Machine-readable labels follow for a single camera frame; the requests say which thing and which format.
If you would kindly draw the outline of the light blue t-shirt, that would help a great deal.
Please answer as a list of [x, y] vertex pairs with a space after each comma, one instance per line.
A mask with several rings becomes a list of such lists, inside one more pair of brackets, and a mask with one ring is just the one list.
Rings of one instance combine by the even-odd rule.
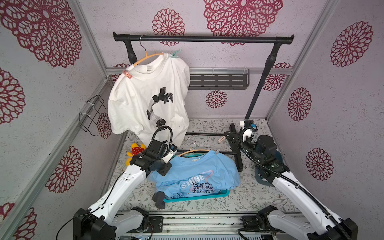
[[163, 192], [167, 199], [216, 195], [241, 184], [235, 162], [221, 153], [209, 151], [197, 157], [174, 157], [165, 176], [152, 172], [148, 180]]

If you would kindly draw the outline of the white t-shirt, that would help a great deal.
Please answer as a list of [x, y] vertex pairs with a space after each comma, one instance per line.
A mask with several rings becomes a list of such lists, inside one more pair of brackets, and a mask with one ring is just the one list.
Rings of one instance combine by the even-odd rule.
[[133, 77], [121, 73], [108, 100], [112, 132], [120, 135], [131, 131], [148, 146], [157, 122], [164, 120], [172, 132], [161, 131], [156, 139], [171, 139], [180, 147], [190, 124], [185, 108], [189, 66], [181, 58], [164, 53], [147, 65], [129, 66], [125, 71]]

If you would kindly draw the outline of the pink clothespin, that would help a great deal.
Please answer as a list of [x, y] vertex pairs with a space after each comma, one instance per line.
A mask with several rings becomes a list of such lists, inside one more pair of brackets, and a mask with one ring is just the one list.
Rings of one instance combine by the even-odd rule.
[[124, 74], [127, 78], [131, 79], [133, 76], [130, 74], [129, 71], [123, 71], [122, 74]]

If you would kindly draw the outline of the mint green clothespin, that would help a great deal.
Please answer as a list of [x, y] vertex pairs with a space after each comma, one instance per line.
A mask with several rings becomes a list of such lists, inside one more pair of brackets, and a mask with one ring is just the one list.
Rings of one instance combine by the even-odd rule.
[[179, 58], [179, 54], [182, 52], [182, 50], [177, 50], [172, 53], [170, 53], [170, 58]]

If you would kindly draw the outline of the wooden hanger with metal hook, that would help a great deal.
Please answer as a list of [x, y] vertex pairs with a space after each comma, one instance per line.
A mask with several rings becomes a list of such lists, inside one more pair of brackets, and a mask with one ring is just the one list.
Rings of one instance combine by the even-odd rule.
[[143, 37], [146, 37], [146, 35], [141, 35], [141, 36], [140, 36], [140, 38], [139, 38], [139, 43], [140, 43], [140, 46], [145, 50], [145, 56], [144, 56], [143, 58], [141, 58], [140, 60], [137, 60], [137, 61], [133, 64], [134, 67], [138, 66], [139, 64], [141, 64], [142, 62], [144, 62], [144, 61], [146, 61], [146, 60], [148, 60], [148, 59], [150, 59], [150, 58], [164, 55], [164, 53], [155, 53], [155, 54], [151, 54], [151, 55], [149, 55], [147, 49], [146, 49], [146, 48], [143, 46], [143, 44], [142, 44], [142, 39], [143, 39]]

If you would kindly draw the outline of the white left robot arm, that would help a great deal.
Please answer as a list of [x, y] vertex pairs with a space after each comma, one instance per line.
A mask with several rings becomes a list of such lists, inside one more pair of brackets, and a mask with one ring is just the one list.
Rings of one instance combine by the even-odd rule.
[[157, 172], [165, 176], [171, 169], [170, 160], [177, 153], [174, 144], [154, 140], [141, 153], [130, 157], [126, 170], [113, 186], [88, 209], [80, 208], [70, 222], [75, 240], [117, 240], [130, 231], [143, 232], [149, 227], [149, 213], [139, 207], [117, 216], [130, 194], [147, 176]]

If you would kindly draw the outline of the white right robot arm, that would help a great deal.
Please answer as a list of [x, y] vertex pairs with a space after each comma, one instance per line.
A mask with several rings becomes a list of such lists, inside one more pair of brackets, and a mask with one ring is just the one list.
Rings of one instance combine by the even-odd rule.
[[290, 217], [274, 206], [267, 206], [255, 215], [243, 216], [244, 232], [265, 235], [285, 233], [297, 240], [355, 240], [357, 224], [329, 210], [312, 195], [294, 176], [290, 169], [276, 158], [277, 145], [272, 137], [260, 135], [248, 127], [240, 133], [225, 132], [224, 137], [232, 150], [243, 152], [256, 165], [256, 172], [273, 187], [281, 191], [305, 216], [306, 221]]

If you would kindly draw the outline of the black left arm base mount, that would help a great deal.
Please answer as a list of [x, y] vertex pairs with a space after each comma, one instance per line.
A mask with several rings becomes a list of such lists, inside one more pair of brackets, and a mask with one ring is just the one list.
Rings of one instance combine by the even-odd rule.
[[139, 207], [134, 207], [132, 210], [142, 214], [143, 220], [141, 225], [137, 229], [131, 230], [130, 233], [161, 233], [163, 231], [163, 216], [152, 216]]

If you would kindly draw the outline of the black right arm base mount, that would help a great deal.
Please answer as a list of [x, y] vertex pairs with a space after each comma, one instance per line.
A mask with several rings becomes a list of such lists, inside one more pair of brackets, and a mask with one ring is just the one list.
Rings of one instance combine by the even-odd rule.
[[258, 211], [255, 215], [242, 216], [241, 221], [244, 229], [255, 230], [259, 233], [281, 233], [282, 231], [272, 227], [268, 220], [268, 215], [275, 210], [278, 210], [278, 208], [270, 205]]

